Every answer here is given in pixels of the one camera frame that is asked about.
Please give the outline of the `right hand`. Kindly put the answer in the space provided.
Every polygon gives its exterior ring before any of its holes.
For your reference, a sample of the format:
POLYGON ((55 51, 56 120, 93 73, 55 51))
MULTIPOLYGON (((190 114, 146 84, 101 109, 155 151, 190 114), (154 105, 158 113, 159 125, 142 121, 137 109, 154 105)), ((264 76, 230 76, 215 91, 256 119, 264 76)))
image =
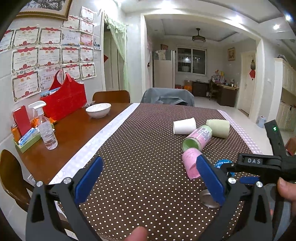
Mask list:
POLYGON ((292 216, 296 214, 296 185, 285 181, 283 178, 279 178, 277 184, 271 184, 272 188, 276 187, 281 197, 288 200, 291 203, 292 216))

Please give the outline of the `left hand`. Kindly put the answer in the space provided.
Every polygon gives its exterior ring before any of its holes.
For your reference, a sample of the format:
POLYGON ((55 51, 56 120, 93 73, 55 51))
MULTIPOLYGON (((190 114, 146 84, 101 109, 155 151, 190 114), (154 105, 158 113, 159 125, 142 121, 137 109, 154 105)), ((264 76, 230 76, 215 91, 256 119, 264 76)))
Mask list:
POLYGON ((128 237, 125 238, 125 241, 147 241, 147 237, 147 230, 142 226, 138 226, 128 237))

